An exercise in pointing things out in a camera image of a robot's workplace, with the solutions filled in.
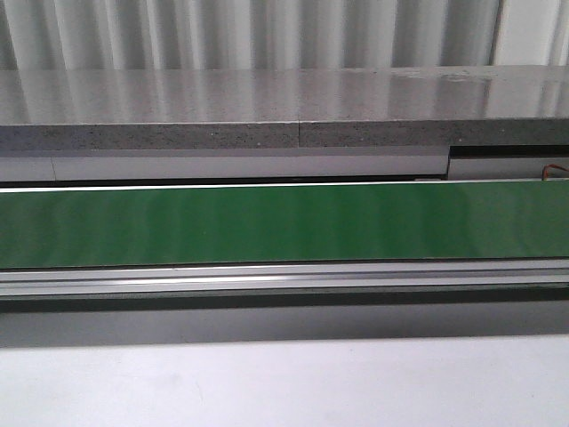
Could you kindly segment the grey speckled stone counter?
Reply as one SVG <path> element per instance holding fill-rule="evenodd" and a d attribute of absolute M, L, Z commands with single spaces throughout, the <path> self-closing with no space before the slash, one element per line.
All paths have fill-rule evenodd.
<path fill-rule="evenodd" d="M 1 75 L 4 151 L 567 143 L 565 67 Z"/>

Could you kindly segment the aluminium conveyor frame rail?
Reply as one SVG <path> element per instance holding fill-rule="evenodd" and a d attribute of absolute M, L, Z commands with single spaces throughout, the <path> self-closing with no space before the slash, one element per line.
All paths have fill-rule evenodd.
<path fill-rule="evenodd" d="M 567 296 L 565 259 L 171 265 L 1 274 L 4 312 L 546 302 Z"/>

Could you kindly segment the green conveyor belt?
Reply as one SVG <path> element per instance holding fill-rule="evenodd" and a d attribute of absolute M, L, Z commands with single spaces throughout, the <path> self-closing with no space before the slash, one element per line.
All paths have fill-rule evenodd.
<path fill-rule="evenodd" d="M 567 255 L 565 180 L 1 194 L 5 270 Z"/>

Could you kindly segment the white pleated curtain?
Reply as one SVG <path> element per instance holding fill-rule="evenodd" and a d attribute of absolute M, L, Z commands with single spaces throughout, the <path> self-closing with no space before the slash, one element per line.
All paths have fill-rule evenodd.
<path fill-rule="evenodd" d="M 4 1 L 1 66 L 294 69 L 568 62 L 565 1 Z"/>

